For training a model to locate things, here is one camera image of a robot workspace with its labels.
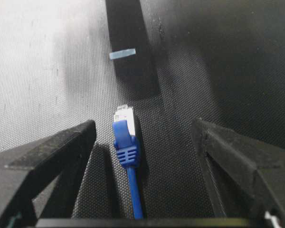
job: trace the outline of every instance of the perforated mesh surface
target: perforated mesh surface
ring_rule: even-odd
[[[137,54],[109,59],[123,48]],[[212,216],[191,119],[285,148],[285,1],[0,1],[0,151],[96,122],[73,217],[132,218],[122,104],[141,122],[146,215]]]

